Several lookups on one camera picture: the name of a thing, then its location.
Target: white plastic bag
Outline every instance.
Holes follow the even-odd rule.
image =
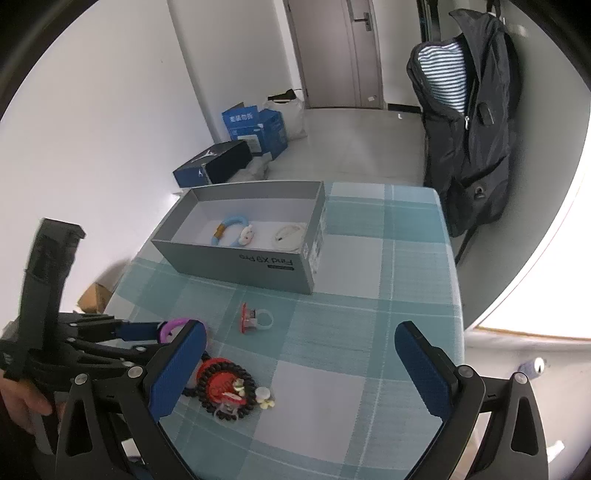
[[[271,153],[266,153],[262,157],[255,157],[246,166],[238,170],[234,176],[228,180],[228,183],[237,183],[241,181],[265,180],[269,162],[273,159]]]
[[[289,102],[267,100],[264,103],[264,108],[281,112],[283,123],[285,123],[285,132],[289,141],[299,140],[308,136],[304,127],[304,102],[299,98]]]

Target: cardboard box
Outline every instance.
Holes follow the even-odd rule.
[[[84,313],[104,313],[112,296],[103,285],[93,283],[78,300],[78,306]]]
[[[173,174],[181,188],[224,183],[252,160],[245,141],[237,140],[212,145],[177,168]]]
[[[287,148],[287,134],[280,112],[258,111],[256,106],[243,103],[226,110],[222,118],[232,140],[245,140],[252,155],[260,157],[270,152],[275,160]]]
[[[275,290],[312,293],[322,251],[326,213],[320,181],[253,181],[189,190],[160,223],[152,243],[180,273]],[[255,230],[245,247],[229,246],[241,225],[228,227],[219,246],[213,234],[222,220],[241,215]],[[304,228],[294,252],[275,248],[286,224]]]

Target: gray box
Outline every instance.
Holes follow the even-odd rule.
[[[152,243],[179,272],[255,287],[310,294],[326,227],[321,181],[253,181],[189,190],[162,220]],[[229,247],[241,225],[227,228],[219,246],[211,238],[229,216],[246,217],[255,229],[245,247]],[[296,252],[274,248],[282,225],[305,224]]]

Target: gray tile floor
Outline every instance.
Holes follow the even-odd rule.
[[[419,115],[383,110],[306,110],[308,137],[269,165],[270,180],[421,185],[424,129]]]

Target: blue ring toy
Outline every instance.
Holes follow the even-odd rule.
[[[223,237],[223,233],[226,230],[226,228],[228,228],[231,225],[237,225],[238,223],[240,223],[244,228],[248,227],[249,225],[248,220],[246,219],[246,217],[243,216],[233,216],[224,219],[222,223],[220,223],[220,225],[217,227],[216,233],[213,234],[212,245],[214,247],[218,246],[220,243],[220,239]],[[234,240],[230,247],[244,247],[244,245],[241,245],[238,242],[239,240],[240,236],[238,236],[238,238]]]

